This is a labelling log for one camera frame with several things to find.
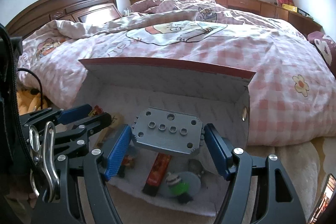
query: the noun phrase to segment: blue gripper pad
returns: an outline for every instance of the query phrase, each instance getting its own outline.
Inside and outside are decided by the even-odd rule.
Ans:
[[[232,161],[232,154],[212,123],[208,123],[204,127],[204,140],[219,175],[223,176],[225,180],[229,180],[231,172],[228,169],[227,161]]]
[[[106,170],[104,176],[107,181],[114,177],[120,168],[121,162],[131,141],[132,130],[129,125],[121,125],[115,137],[106,141],[103,145],[106,156]]]
[[[61,124],[69,124],[88,117],[91,110],[92,107],[89,104],[63,110],[57,118],[57,121]]]

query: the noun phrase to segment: cardboard box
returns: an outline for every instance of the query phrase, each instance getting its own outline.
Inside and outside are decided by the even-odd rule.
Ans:
[[[248,84],[254,72],[163,58],[111,57],[80,62],[88,69],[88,75],[78,92],[76,105],[89,103],[99,105],[105,112],[119,112],[129,125],[150,106],[193,114],[204,125],[213,123],[220,135],[228,138],[234,147],[246,147],[249,113],[244,119],[242,115],[246,110],[249,112]],[[93,137],[90,145],[98,138]],[[215,175],[216,168],[206,145],[201,147],[197,158],[211,172],[202,182],[202,185],[209,185],[202,187],[193,202],[182,206],[174,199],[153,198],[141,192],[156,155],[154,151],[140,149],[135,167],[126,173],[125,179],[114,177],[109,183],[152,204],[215,216],[228,183]],[[188,159],[173,157],[168,171],[187,170],[187,164]],[[214,197],[217,188],[223,193]]]

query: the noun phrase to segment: dark red pillow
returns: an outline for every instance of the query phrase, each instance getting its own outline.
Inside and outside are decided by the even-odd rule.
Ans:
[[[331,73],[336,78],[336,43],[330,36],[319,31],[309,34],[308,40],[317,48]]]

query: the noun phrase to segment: plush toy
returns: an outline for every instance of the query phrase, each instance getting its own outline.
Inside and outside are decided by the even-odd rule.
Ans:
[[[41,109],[40,93],[35,94],[32,90],[19,90],[16,92],[16,96],[20,115]],[[43,108],[47,107],[47,101],[43,98]]]

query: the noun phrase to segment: cartoon print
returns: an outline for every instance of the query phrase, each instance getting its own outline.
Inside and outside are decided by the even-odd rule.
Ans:
[[[207,22],[216,22],[217,14],[212,11],[211,8],[202,9],[198,7],[199,15],[197,15],[197,20],[199,21],[207,21]]]
[[[40,59],[43,56],[46,56],[47,54],[55,50],[57,47],[59,47],[65,41],[66,39],[64,37],[60,38],[59,40],[54,40],[52,38],[46,39],[44,42],[38,44],[36,57]]]
[[[166,46],[179,42],[199,42],[226,27],[227,25],[225,24],[186,20],[146,27],[144,30],[147,35],[146,33],[141,34],[143,29],[131,30],[127,32],[126,36],[146,44]]]

